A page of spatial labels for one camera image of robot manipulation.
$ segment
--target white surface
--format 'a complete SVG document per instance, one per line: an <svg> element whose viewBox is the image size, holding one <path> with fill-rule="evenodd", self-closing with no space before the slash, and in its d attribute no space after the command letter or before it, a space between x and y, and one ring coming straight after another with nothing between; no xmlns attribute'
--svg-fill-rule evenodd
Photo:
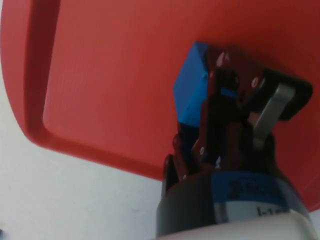
<svg viewBox="0 0 320 240"><path fill-rule="evenodd" d="M30 143L0 73L0 192L6 240L147 240L161 183Z"/></svg>
<svg viewBox="0 0 320 240"><path fill-rule="evenodd" d="M180 232L157 240L316 240L310 222L298 213L258 217Z"/></svg>

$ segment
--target white cylinder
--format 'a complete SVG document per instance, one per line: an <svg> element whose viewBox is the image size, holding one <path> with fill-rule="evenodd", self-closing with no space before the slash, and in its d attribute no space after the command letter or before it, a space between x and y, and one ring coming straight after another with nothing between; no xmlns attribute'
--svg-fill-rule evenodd
<svg viewBox="0 0 320 240"><path fill-rule="evenodd" d="M212 225L156 240L318 240L312 223L296 212Z"/></svg>

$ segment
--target white label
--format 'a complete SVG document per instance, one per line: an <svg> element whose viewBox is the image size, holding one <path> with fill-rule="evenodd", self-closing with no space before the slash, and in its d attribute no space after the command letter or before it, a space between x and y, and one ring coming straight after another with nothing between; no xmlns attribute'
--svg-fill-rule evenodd
<svg viewBox="0 0 320 240"><path fill-rule="evenodd" d="M214 210L217 223L231 223L263 216L288 213L287 207L258 201L228 201L215 203Z"/></svg>

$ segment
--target red plastic tray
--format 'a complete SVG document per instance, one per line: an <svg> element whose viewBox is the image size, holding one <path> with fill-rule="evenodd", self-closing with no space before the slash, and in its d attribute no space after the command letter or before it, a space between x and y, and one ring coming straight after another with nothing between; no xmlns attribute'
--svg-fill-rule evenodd
<svg viewBox="0 0 320 240"><path fill-rule="evenodd" d="M279 166L314 210L319 29L319 0L4 0L3 77L34 143L160 179L177 130L173 83L192 43L237 45L314 85L275 130Z"/></svg>

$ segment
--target blue cube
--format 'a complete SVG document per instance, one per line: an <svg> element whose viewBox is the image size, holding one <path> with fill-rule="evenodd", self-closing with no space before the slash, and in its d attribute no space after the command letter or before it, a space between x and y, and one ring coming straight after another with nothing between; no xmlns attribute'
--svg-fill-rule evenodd
<svg viewBox="0 0 320 240"><path fill-rule="evenodd" d="M173 87L178 122L192 127L200 126L201 105L207 98L207 49L201 42L192 45Z"/></svg>

